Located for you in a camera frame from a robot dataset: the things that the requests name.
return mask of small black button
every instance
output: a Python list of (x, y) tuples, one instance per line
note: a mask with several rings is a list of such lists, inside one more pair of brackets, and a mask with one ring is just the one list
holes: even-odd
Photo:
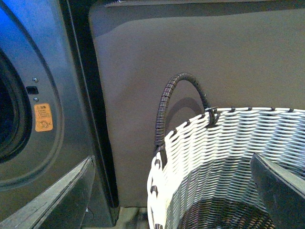
[(38, 94), (37, 87), (26, 87), (28, 94)]

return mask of washer door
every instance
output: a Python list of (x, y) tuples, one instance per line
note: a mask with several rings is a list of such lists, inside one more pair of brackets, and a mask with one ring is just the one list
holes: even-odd
[(26, 90), (8, 58), (0, 52), (0, 162), (16, 156), (27, 143), (32, 126)]

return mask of gray appliance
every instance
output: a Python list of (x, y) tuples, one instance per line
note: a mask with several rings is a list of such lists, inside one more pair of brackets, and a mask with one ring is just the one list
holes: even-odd
[(73, 31), (65, 1), (0, 0), (0, 221), (94, 155), (83, 224), (116, 222), (104, 105), (90, 99), (102, 89), (84, 77)]

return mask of floor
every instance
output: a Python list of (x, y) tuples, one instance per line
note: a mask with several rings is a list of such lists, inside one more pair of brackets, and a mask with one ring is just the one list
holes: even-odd
[(149, 229), (146, 208), (121, 208), (114, 228), (103, 229)]

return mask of laundry basket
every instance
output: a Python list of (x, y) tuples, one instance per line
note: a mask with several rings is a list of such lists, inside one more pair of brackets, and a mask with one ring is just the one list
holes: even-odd
[[(199, 92), (204, 114), (164, 137), (166, 110), (181, 80)], [(305, 112), (212, 108), (194, 76), (168, 82), (159, 104), (147, 182), (151, 229), (274, 229), (252, 179), (254, 153), (305, 176)]]

